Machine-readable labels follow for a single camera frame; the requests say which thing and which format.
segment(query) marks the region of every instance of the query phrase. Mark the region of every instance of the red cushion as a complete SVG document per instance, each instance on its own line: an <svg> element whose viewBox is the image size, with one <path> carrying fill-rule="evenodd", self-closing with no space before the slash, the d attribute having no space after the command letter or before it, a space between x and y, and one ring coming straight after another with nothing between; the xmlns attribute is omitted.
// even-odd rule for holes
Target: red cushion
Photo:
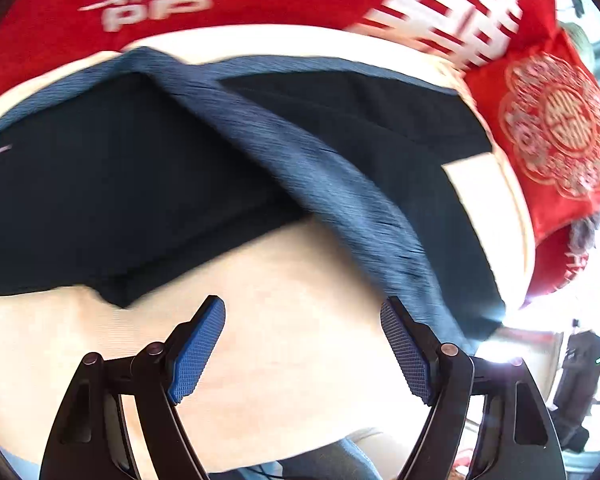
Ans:
<svg viewBox="0 0 600 480"><path fill-rule="evenodd" d="M368 19L374 9L394 17L392 40L423 38L414 46L480 64L509 46L519 50L547 38L554 8L554 0L17 0L0 24L0 94L73 60L172 30L363 24L364 32L388 34Z"/></svg>
<svg viewBox="0 0 600 480"><path fill-rule="evenodd" d="M550 234L536 249L536 267L526 293L525 305L534 298L551 294L571 283L587 266L589 254L569 249L571 225Z"/></svg>
<svg viewBox="0 0 600 480"><path fill-rule="evenodd" d="M564 31L465 81L516 171L536 244L600 209L600 87Z"/></svg>

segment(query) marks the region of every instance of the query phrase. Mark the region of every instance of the blue mesh pad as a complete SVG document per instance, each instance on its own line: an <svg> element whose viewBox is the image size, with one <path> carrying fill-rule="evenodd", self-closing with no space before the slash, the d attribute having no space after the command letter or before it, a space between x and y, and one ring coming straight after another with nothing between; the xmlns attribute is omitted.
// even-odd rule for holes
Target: blue mesh pad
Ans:
<svg viewBox="0 0 600 480"><path fill-rule="evenodd" d="M167 392L175 404L181 403L196 389L202 370L224 328L225 317L224 302L217 299L182 348L173 365L173 381Z"/></svg>
<svg viewBox="0 0 600 480"><path fill-rule="evenodd" d="M407 379L411 393L419 396L423 402L428 402L433 393L429 383L429 365L393 307L388 303L382 304L380 324L394 351L395 358L398 359L400 370Z"/></svg>

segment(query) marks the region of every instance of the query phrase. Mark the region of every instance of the gold embroidered pattern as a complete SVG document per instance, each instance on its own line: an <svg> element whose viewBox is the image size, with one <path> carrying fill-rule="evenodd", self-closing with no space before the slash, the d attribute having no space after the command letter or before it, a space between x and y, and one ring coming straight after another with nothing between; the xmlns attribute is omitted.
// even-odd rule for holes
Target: gold embroidered pattern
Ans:
<svg viewBox="0 0 600 480"><path fill-rule="evenodd" d="M600 88L584 70L550 54L507 68L500 124L534 182L565 198L600 191Z"/></svg>

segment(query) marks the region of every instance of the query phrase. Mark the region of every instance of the black metal bracket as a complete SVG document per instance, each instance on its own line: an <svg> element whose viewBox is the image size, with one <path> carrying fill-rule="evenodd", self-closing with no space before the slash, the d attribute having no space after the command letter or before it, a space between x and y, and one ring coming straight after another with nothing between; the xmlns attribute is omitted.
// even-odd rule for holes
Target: black metal bracket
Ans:
<svg viewBox="0 0 600 480"><path fill-rule="evenodd" d="M91 353L82 359L54 421L41 480L141 480L121 395L135 397L160 480L208 480L175 410L180 397L174 399L170 387L177 359L215 301L219 298L209 296L167 341L151 343L135 357L105 361ZM406 377L420 385L428 381L422 391L432 406L399 480L446 480L472 395L486 400L468 480L565 479L554 427L522 360L494 364L469 357L453 344L440 344L428 326L411 319L397 298L389 298L388 304L406 329L402 335L408 359L419 363L417 374Z"/></svg>
<svg viewBox="0 0 600 480"><path fill-rule="evenodd" d="M105 361L95 352L85 355L58 409L40 480L140 480L121 395L135 397L142 434L161 480L208 480L167 390L177 357L218 299L206 298L167 341L150 343L135 357Z"/></svg>
<svg viewBox="0 0 600 480"><path fill-rule="evenodd" d="M388 303L430 369L432 408L399 480L446 480L464 430L471 396L485 396L467 480L564 480L554 426L525 362L496 364L441 344L397 298Z"/></svg>

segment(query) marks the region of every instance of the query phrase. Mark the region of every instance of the black cable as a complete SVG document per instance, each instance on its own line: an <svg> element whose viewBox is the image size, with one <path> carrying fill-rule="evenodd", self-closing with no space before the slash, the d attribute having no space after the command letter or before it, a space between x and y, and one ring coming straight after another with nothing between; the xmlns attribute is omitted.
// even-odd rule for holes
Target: black cable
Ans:
<svg viewBox="0 0 600 480"><path fill-rule="evenodd" d="M253 473L257 473L259 475L262 475L266 478L268 478L269 480L318 480L317 478L314 478L312 476L278 476L278 475L270 475L268 473L265 473L264 468L262 466L259 466L261 471L258 471L257 469L254 469L253 467L246 467L245 469L248 469L249 471L253 472Z"/></svg>

